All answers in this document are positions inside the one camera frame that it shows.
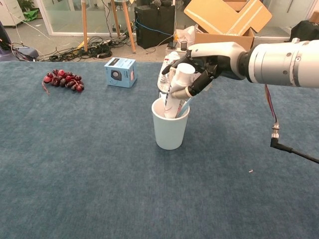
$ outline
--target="robotic arm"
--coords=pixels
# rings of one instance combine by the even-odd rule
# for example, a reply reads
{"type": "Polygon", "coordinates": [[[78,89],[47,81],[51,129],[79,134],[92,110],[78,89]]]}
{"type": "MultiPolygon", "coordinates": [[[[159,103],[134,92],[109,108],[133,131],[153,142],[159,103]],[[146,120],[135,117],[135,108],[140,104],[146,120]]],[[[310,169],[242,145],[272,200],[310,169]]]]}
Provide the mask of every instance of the robotic arm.
{"type": "MultiPolygon", "coordinates": [[[[234,80],[247,78],[251,83],[265,85],[319,88],[319,40],[299,42],[295,38],[287,43],[260,44],[249,52],[235,42],[196,44],[162,74],[169,72],[171,80],[178,64],[183,62],[201,74],[191,86],[172,93],[177,99],[197,95],[220,75],[234,80]]],[[[276,115],[274,117],[270,146],[319,164],[318,159],[279,143],[279,122],[276,115]]]]}

